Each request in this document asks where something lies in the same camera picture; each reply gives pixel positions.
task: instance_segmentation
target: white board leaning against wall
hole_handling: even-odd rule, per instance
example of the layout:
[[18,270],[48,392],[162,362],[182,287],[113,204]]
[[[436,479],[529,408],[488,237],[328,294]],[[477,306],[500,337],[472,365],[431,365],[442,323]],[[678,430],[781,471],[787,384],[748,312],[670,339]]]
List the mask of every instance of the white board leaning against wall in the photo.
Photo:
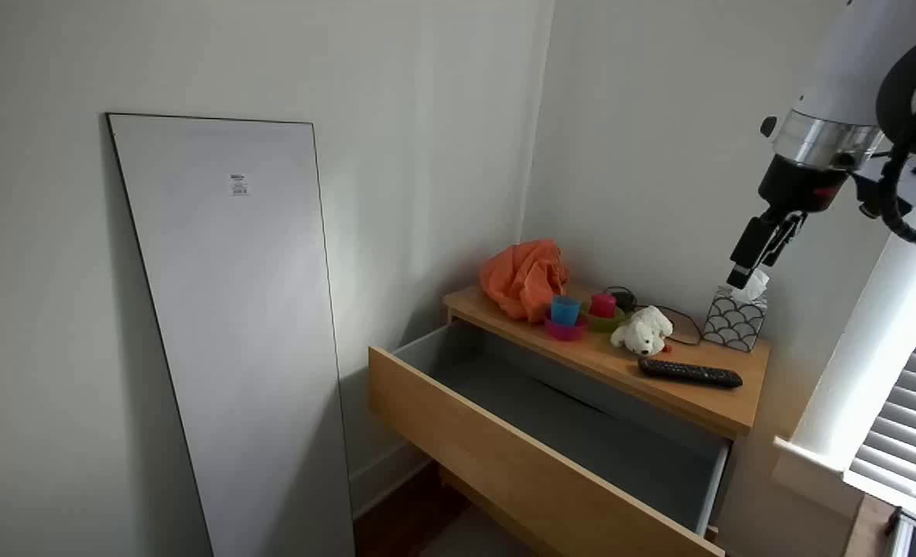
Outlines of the white board leaning against wall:
[[109,127],[213,553],[354,553],[314,127]]

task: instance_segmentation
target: orange cloth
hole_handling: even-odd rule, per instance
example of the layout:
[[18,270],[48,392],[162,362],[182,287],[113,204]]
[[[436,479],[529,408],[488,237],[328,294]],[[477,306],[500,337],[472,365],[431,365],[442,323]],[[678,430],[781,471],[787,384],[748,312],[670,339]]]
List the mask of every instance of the orange cloth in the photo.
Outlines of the orange cloth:
[[543,321],[570,280],[554,241],[513,245],[481,270],[482,294],[516,321]]

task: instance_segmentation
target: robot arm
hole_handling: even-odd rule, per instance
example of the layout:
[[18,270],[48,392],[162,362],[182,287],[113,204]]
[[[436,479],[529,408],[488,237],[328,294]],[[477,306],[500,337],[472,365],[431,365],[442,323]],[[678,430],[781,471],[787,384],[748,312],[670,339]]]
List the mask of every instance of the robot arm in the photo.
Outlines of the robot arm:
[[[894,148],[880,180],[862,177],[885,134]],[[866,216],[882,216],[900,237],[916,241],[900,216],[899,182],[916,153],[916,0],[851,0],[837,20],[813,83],[787,115],[773,159],[761,180],[769,211],[734,246],[732,283],[743,287],[754,266],[773,266],[809,213],[832,204],[849,177]]]

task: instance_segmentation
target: remote control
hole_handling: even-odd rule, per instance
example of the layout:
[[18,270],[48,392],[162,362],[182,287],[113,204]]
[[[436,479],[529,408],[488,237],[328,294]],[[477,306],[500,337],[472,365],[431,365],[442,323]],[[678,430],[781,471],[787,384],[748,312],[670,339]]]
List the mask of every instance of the remote control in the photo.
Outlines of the remote control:
[[703,367],[703,365],[678,365],[678,362],[654,362],[654,359],[641,359],[641,372],[661,380],[709,384],[720,389],[738,389],[743,384],[743,376],[728,367]]

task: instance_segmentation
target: open drawer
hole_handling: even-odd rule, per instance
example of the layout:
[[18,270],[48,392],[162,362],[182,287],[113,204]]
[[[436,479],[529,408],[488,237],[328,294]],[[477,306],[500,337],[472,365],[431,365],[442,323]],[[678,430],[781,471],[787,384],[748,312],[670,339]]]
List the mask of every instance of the open drawer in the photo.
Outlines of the open drawer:
[[371,408],[550,553],[720,553],[728,442],[464,321],[368,354]]

